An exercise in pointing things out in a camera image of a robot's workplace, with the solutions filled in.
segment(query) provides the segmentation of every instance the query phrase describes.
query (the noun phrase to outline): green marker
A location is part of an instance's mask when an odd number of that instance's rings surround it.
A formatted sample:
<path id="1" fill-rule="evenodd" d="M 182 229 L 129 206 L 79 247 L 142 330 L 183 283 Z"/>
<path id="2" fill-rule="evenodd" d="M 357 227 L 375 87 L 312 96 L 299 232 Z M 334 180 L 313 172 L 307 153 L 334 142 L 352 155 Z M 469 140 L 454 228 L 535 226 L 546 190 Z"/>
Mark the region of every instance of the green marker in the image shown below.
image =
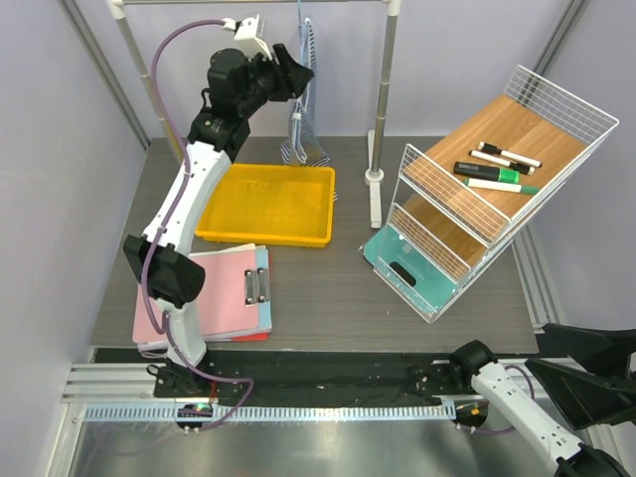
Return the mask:
<path id="1" fill-rule="evenodd" d="M 519 184 L 519 172 L 510 169 L 482 166 L 481 164 L 473 164 L 471 162 L 456 162 L 455 167 L 453 167 L 453 172 L 474 179 Z"/>
<path id="2" fill-rule="evenodd" d="M 495 181 L 483 181 L 481 179 L 465 179 L 464 184 L 468 187 L 478 189 L 491 189 L 493 191 L 516 192 L 517 194 L 528 194 L 533 196 L 540 189 L 533 186 L 522 186 L 521 184 L 505 184 Z"/>

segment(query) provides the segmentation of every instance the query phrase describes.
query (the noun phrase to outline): horizontal metal rod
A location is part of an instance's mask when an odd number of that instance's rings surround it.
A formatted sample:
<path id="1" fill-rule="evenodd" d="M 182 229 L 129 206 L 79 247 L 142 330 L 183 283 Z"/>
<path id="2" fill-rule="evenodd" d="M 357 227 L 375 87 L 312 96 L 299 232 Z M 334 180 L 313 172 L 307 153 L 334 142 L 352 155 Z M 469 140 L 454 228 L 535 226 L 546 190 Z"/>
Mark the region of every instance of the horizontal metal rod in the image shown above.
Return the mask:
<path id="1" fill-rule="evenodd" d="M 305 3 L 368 2 L 370 0 L 303 0 Z M 124 5 L 168 5 L 171 3 L 297 3 L 298 0 L 123 0 Z"/>

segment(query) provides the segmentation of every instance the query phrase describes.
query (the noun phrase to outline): marker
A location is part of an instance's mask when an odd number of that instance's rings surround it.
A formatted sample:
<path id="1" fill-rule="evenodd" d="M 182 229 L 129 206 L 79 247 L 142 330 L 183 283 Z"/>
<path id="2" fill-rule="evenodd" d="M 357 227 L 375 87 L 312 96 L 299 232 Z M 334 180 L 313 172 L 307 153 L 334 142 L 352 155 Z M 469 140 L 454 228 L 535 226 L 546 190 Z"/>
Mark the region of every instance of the marker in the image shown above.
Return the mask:
<path id="1" fill-rule="evenodd" d="M 504 184 L 502 182 L 482 181 L 481 179 L 464 179 L 464 185 L 478 189 L 491 189 L 493 191 L 516 192 L 533 196 L 539 191 L 538 187 L 522 186 L 521 184 Z"/>
<path id="2" fill-rule="evenodd" d="M 486 154 L 499 154 L 500 156 L 507 157 L 508 159 L 513 159 L 514 161 L 521 162 L 522 164 L 527 164 L 532 167 L 541 167 L 543 165 L 536 159 L 531 159 L 530 157 L 520 156 L 519 154 L 515 154 L 514 152 L 499 149 L 497 146 L 488 144 L 487 142 L 480 142 L 477 149 L 479 149 L 480 151 L 484 151 Z"/>
<path id="3" fill-rule="evenodd" d="M 492 162 L 493 164 L 508 167 L 513 171 L 517 171 L 520 174 L 525 174 L 527 176 L 532 176 L 535 173 L 534 167 L 527 166 L 526 164 L 517 164 L 515 162 L 510 162 L 506 159 L 502 159 L 501 157 L 491 156 L 490 154 L 484 154 L 483 152 L 468 151 L 468 155 L 476 157 L 478 159 L 483 159 L 484 161 Z"/>
<path id="4" fill-rule="evenodd" d="M 498 167 L 482 166 L 470 162 L 456 162 L 453 172 L 462 176 L 474 177 L 475 179 L 519 184 L 519 173 L 517 171 L 509 171 Z"/>

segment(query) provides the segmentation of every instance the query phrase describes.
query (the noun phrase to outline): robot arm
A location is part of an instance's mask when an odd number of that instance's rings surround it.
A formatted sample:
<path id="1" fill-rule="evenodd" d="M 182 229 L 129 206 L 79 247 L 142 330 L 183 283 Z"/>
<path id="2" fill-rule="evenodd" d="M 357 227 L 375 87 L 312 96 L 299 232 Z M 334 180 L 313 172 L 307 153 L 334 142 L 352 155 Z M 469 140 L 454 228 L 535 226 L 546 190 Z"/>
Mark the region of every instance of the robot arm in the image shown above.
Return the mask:
<path id="1" fill-rule="evenodd" d="M 207 366 L 204 359 L 207 347 L 201 337 L 194 304 L 203 287 L 205 272 L 188 257 L 195 228 L 208 199 L 249 136 L 248 120 L 268 101 L 284 102 L 298 97 L 313 78 L 311 70 L 291 59 L 284 45 L 274 45 L 272 54 L 258 37 L 258 17 L 241 22 L 226 19 L 225 22 L 224 29 L 235 32 L 238 49 L 225 49 L 212 55 L 209 87 L 202 91 L 204 105 L 188 134 L 188 158 L 143 235 L 128 236 L 123 246 L 135 277 L 141 282 L 150 244 L 157 231 L 163 231 L 156 251 L 149 258 L 148 295 L 161 310 L 170 313 L 170 336 L 179 352 L 169 347 L 169 372 L 182 374 L 186 381 L 190 379 L 195 384 L 196 377 L 182 360 L 183 357 L 202 370 Z M 187 186 L 175 202 L 185 175 Z M 170 221 L 165 224 L 172 208 Z"/>
<path id="2" fill-rule="evenodd" d="M 463 386 L 474 389 L 502 412 L 555 476 L 617 477 L 627 472 L 610 455 L 584 444 L 563 429 L 508 376 L 495 355 L 479 341 L 450 355 Z"/>

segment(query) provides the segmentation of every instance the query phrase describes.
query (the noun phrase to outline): stack of folders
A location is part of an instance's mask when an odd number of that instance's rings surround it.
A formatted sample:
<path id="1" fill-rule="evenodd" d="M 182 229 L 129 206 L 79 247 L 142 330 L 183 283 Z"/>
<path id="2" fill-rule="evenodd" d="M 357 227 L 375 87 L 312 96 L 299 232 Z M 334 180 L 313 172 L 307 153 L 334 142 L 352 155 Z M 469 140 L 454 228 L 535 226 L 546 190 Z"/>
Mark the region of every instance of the stack of folders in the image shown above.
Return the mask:
<path id="1" fill-rule="evenodd" d="M 247 304 L 249 286 L 246 275 L 259 269 L 269 273 L 269 255 L 264 246 L 253 244 L 222 251 L 193 253 L 190 258 L 206 271 L 206 281 L 197 297 L 201 335 L 207 342 L 264 341 L 271 332 L 271 305 L 268 296 L 263 302 Z M 161 311 L 152 302 L 155 316 Z M 139 351 L 168 348 L 167 339 L 158 335 L 143 304 L 141 287 L 137 289 L 137 304 L 132 341 Z"/>

